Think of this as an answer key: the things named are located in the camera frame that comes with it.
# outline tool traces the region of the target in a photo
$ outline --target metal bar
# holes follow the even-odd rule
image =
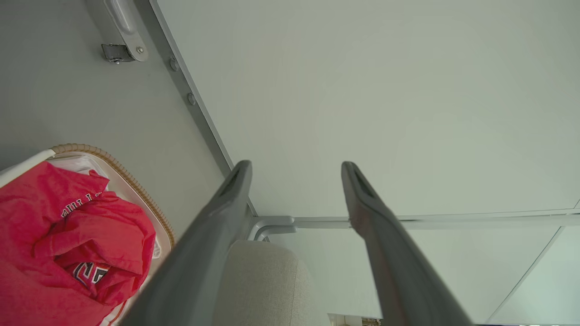
[[[440,220],[400,220],[407,230],[449,230],[449,229],[497,229],[510,227],[531,226],[574,226],[580,225],[580,215],[537,215],[537,216],[514,216],[502,218],[481,219],[440,219]],[[292,224],[299,229],[350,229],[349,220],[330,220],[317,218],[305,219],[294,218]]]
[[[286,226],[292,227],[294,218],[291,216],[270,216],[266,218],[254,217],[252,219],[253,226],[249,229],[247,240],[256,240],[260,233],[265,230],[265,227],[270,226]]]
[[[471,214],[440,214],[440,215],[397,215],[397,219],[403,220],[465,220],[465,219],[495,219],[521,216],[559,216],[580,214],[579,208],[550,209],[547,211],[521,211],[500,213],[471,213]],[[307,221],[346,221],[348,216],[317,216],[317,217],[294,217],[297,222]]]
[[[213,123],[212,118],[209,115],[207,108],[205,107],[205,103],[201,98],[200,92],[197,89],[195,82],[193,81],[193,77],[191,76],[191,73],[187,69],[187,65],[185,64],[185,61],[183,60],[183,56],[181,55],[181,52],[179,52],[179,48],[177,47],[177,42],[175,42],[175,39],[173,38],[173,35],[171,34],[171,31],[169,29],[169,25],[167,24],[167,21],[165,20],[163,14],[161,12],[161,8],[159,7],[157,0],[149,0],[149,3],[150,3],[150,7],[153,9],[153,12],[155,13],[155,16],[157,18],[157,22],[158,22],[159,26],[161,27],[163,34],[165,34],[165,39],[166,39],[167,43],[169,44],[169,47],[171,48],[171,51],[173,53],[173,57],[177,60],[177,63],[179,64],[180,70],[181,70],[181,72],[186,80],[186,83],[188,84],[190,92],[193,93],[193,95],[195,97],[196,104],[193,106],[196,109],[198,109],[198,111],[203,116],[203,120],[204,120],[203,123],[209,129],[209,131],[212,135],[213,141],[215,141],[215,144],[217,145],[217,148],[219,149],[220,156],[223,158],[223,162],[221,160],[217,160],[217,163],[220,166],[222,173],[224,175],[227,175],[231,171],[231,169],[234,167],[234,163],[232,162],[231,157],[226,150],[226,146],[223,144],[222,138],[220,137],[218,130],[216,129],[215,124]],[[194,117],[194,119],[196,120],[196,123],[199,126],[200,122],[198,122],[198,121],[201,119],[199,119],[199,117],[197,116],[197,112],[192,112],[191,110],[190,110],[190,112],[191,112],[192,116]],[[254,207],[252,201],[249,198],[248,198],[248,207],[250,208],[250,211],[252,212],[253,216],[258,216],[258,213],[256,212],[256,208]]]
[[[259,234],[254,240],[262,241],[272,234],[288,234],[296,232],[298,232],[298,228],[295,226],[266,226],[260,229]]]

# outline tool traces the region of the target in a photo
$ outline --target laundry basket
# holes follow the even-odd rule
[[[43,161],[79,173],[94,169],[110,180],[108,190],[114,191],[120,198],[138,205],[145,211],[156,233],[154,259],[151,261],[149,271],[149,276],[153,275],[173,248],[175,236],[167,218],[139,182],[111,154],[85,144],[65,144],[44,150],[20,164],[1,171],[0,188]],[[115,325],[119,322],[134,297],[117,306],[100,325]]]

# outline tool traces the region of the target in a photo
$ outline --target metal bracket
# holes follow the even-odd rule
[[[129,0],[86,0],[103,36],[102,48],[109,62],[146,61],[149,57],[129,3]]]
[[[131,62],[135,59],[129,53],[126,45],[122,44],[101,44],[105,59],[109,62],[119,64],[121,62]]]
[[[250,241],[256,241],[258,238],[263,240],[266,236],[264,235],[261,237],[261,234],[266,232],[268,234],[280,234],[280,233],[295,233],[297,232],[298,228],[294,227],[293,224],[294,218],[291,216],[269,216],[263,218],[253,218],[252,219],[252,228],[250,229],[248,236],[246,239]],[[288,230],[289,232],[281,232],[283,229]]]
[[[265,226],[260,229],[260,232],[258,232],[254,240],[263,241],[266,237],[272,234],[286,234],[296,232],[298,232],[298,228],[295,226]]]

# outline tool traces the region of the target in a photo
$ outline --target screw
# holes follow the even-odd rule
[[[177,59],[175,57],[171,57],[169,59],[169,66],[171,67],[171,69],[173,71],[178,71],[179,70],[179,63],[177,62]]]
[[[191,103],[191,105],[195,105],[197,103],[197,101],[195,100],[195,96],[193,95],[193,93],[187,94],[187,99],[189,100],[189,103]]]

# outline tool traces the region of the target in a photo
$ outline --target red t-shirt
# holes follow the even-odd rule
[[[0,325],[97,325],[153,254],[143,210],[108,179],[40,163],[0,189]]]

